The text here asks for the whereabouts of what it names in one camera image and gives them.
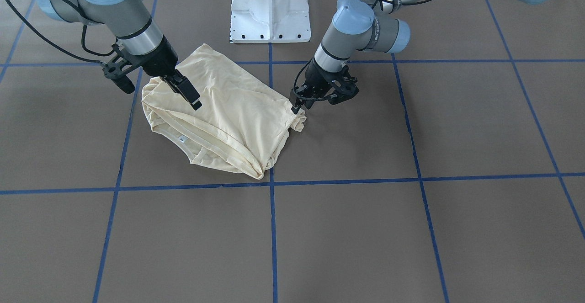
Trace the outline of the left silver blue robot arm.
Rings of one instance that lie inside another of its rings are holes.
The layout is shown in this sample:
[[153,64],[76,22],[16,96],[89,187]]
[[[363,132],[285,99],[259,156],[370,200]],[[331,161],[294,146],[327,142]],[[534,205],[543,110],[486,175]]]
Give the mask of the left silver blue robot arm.
[[[302,84],[293,84],[291,110],[297,114],[318,101],[335,105],[359,93],[347,62],[355,51],[399,53],[411,38],[408,24],[390,14],[432,0],[338,0],[336,12],[314,56],[303,66]],[[518,0],[538,5],[547,0]]]

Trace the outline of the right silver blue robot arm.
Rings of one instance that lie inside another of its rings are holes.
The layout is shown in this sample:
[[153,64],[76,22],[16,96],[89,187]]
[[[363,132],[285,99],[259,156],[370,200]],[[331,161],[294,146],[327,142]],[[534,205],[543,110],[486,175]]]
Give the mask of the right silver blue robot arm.
[[162,78],[194,110],[201,107],[199,93],[176,69],[177,54],[143,0],[36,0],[36,3],[57,21],[107,26],[116,38],[112,46],[115,57],[101,62],[102,71],[123,92],[134,92],[134,84],[127,75],[142,68],[146,74]]

